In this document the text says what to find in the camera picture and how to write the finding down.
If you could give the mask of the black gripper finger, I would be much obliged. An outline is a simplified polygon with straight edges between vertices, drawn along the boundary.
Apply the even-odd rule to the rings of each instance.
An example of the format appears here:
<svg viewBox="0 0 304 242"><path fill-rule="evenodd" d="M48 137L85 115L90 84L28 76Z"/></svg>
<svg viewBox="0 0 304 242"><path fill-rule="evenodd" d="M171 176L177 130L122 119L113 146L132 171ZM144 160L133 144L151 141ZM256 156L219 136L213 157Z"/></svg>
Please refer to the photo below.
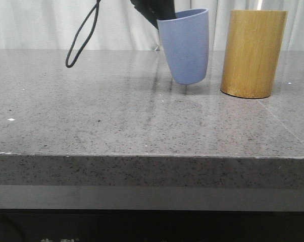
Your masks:
<svg viewBox="0 0 304 242"><path fill-rule="evenodd" d="M158 26L157 20L176 19L173 0L131 0L131 3L154 27Z"/></svg>

